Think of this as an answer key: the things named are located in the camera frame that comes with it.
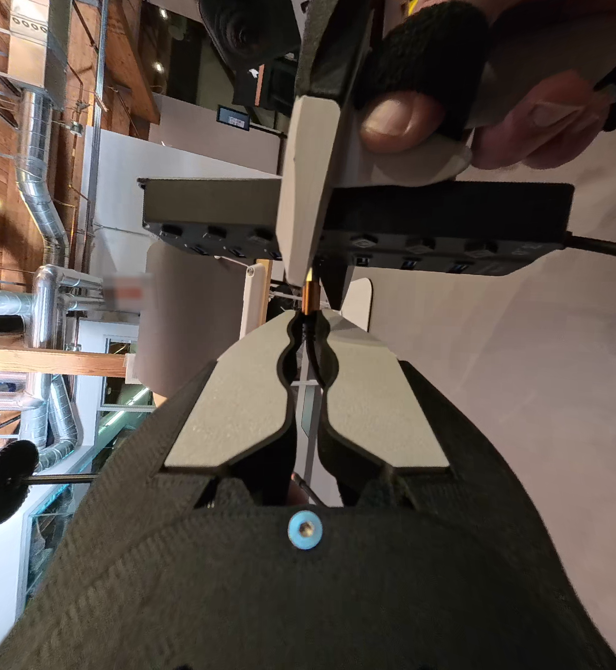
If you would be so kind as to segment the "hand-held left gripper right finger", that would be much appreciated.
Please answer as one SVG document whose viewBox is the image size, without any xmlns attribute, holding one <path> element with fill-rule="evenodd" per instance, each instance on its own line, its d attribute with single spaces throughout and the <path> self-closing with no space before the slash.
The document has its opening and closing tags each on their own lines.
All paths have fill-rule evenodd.
<svg viewBox="0 0 616 670">
<path fill-rule="evenodd" d="M 317 318 L 324 382 L 317 450 L 341 504 L 357 504 L 369 483 L 443 475 L 450 464 L 411 387 L 385 343 L 333 310 Z"/>
</svg>

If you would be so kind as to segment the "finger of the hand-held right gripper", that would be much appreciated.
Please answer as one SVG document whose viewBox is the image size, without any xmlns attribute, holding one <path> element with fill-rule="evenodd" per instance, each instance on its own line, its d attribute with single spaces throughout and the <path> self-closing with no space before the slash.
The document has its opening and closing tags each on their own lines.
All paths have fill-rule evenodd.
<svg viewBox="0 0 616 670">
<path fill-rule="evenodd" d="M 354 266 L 338 259 L 315 260 L 317 276 L 332 310 L 341 310 L 349 289 Z"/>
<path fill-rule="evenodd" d="M 327 98 L 296 98 L 280 180 L 276 238 L 291 285 L 302 286 L 312 266 L 328 198 L 329 168 L 341 109 Z"/>
</svg>

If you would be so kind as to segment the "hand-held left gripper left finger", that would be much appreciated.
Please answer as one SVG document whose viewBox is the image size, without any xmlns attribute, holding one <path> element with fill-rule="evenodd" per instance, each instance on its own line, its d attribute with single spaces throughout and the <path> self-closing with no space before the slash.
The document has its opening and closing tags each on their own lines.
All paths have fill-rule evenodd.
<svg viewBox="0 0 616 670">
<path fill-rule="evenodd" d="M 236 478 L 266 506 L 284 505 L 296 460 L 291 382 L 298 312 L 286 311 L 220 356 L 163 463 L 169 472 Z"/>
</svg>

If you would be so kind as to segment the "black usb hub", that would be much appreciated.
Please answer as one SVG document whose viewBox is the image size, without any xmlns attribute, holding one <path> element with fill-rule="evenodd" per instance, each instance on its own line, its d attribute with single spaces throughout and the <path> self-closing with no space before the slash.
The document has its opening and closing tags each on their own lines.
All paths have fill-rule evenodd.
<svg viewBox="0 0 616 670">
<path fill-rule="evenodd" d="M 279 179 L 139 178 L 143 228 L 190 255 L 282 261 Z M 575 188 L 444 181 L 337 188 L 315 259 L 338 267 L 501 277 L 564 247 Z"/>
</svg>

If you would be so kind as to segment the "person's right hand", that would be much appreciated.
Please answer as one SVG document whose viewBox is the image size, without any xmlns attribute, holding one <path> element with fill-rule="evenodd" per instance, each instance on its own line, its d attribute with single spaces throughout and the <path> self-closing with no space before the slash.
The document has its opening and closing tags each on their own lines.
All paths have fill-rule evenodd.
<svg viewBox="0 0 616 670">
<path fill-rule="evenodd" d="M 570 70 L 532 88 L 505 119 L 476 129 L 471 165 L 500 170 L 516 164 L 549 170 L 569 163 L 603 130 L 616 89 L 594 90 Z M 360 125 L 364 146 L 379 154 L 397 154 L 420 145 L 446 116 L 432 97 L 403 91 L 380 96 L 368 105 Z"/>
</svg>

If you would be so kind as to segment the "white table leg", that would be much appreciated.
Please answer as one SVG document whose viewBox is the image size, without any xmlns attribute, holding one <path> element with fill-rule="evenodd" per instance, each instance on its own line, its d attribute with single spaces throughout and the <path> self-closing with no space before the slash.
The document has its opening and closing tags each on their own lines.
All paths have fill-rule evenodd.
<svg viewBox="0 0 616 670">
<path fill-rule="evenodd" d="M 260 259 L 246 269 L 239 339 L 266 322 L 272 261 Z"/>
</svg>

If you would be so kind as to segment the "grey rounded panel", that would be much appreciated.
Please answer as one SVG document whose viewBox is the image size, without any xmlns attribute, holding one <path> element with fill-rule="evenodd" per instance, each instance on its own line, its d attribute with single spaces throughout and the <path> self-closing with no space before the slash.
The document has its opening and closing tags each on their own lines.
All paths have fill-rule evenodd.
<svg viewBox="0 0 616 670">
<path fill-rule="evenodd" d="M 168 399 L 239 337 L 246 265 L 157 241 L 147 251 L 136 378 Z"/>
</svg>

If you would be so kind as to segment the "small black display tag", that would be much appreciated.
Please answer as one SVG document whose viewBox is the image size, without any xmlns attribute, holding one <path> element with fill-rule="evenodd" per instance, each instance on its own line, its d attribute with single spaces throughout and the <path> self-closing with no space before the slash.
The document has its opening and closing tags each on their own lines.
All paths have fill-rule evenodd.
<svg viewBox="0 0 616 670">
<path fill-rule="evenodd" d="M 251 117 L 248 113 L 224 105 L 218 105 L 216 111 L 216 121 L 223 125 L 249 131 L 250 120 Z"/>
</svg>

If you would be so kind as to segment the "black toothed disc on rod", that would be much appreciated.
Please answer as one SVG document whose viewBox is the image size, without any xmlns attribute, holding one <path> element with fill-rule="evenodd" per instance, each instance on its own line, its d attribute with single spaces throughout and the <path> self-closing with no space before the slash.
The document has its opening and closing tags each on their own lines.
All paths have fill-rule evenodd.
<svg viewBox="0 0 616 670">
<path fill-rule="evenodd" d="M 32 486 L 91 484 L 98 474 L 35 474 L 39 452 L 28 440 L 14 441 L 0 451 L 0 524 L 22 507 Z"/>
</svg>

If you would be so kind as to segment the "silver air duct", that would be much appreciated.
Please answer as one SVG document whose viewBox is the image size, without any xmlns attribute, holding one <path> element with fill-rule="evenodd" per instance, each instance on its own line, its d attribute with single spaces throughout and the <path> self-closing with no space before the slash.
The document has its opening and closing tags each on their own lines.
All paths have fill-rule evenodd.
<svg viewBox="0 0 616 670">
<path fill-rule="evenodd" d="M 78 425 L 63 376 L 52 374 L 46 378 L 50 378 L 46 402 L 23 411 L 19 428 L 19 439 L 30 441 L 37 449 L 35 474 L 60 464 L 80 446 Z"/>
<path fill-rule="evenodd" d="M 53 121 L 51 100 L 24 89 L 18 118 L 16 184 L 43 240 L 43 264 L 68 265 L 68 237 L 50 194 L 47 175 Z"/>
<path fill-rule="evenodd" d="M 17 316 L 27 324 L 30 348 L 60 348 L 58 326 L 67 312 L 101 311 L 104 281 L 56 265 L 41 266 L 31 293 L 0 290 L 0 317 Z"/>
</svg>

